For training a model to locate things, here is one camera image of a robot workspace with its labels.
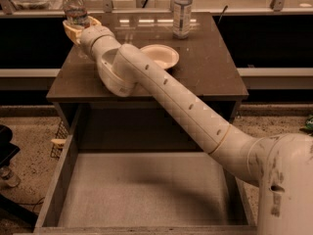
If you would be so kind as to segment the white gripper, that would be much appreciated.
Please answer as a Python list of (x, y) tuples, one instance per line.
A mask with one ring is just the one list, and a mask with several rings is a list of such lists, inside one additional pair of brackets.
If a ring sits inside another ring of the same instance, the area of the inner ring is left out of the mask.
[(70, 24), (68, 20), (63, 21), (63, 26), (67, 37), (75, 44), (79, 45), (82, 51), (88, 56), (92, 56), (92, 46), (101, 37), (110, 36), (114, 34), (97, 19), (88, 16), (90, 25), (82, 30), (82, 27), (75, 24)]

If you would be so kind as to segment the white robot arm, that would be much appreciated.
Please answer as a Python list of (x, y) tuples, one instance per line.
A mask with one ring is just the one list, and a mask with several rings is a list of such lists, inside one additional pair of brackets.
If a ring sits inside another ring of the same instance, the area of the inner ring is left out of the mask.
[(226, 121), (140, 49), (121, 44), (100, 23), (63, 22), (67, 37), (96, 62), (113, 94), (142, 85), (227, 171), (259, 188), (257, 235), (313, 235), (313, 137), (253, 138)]

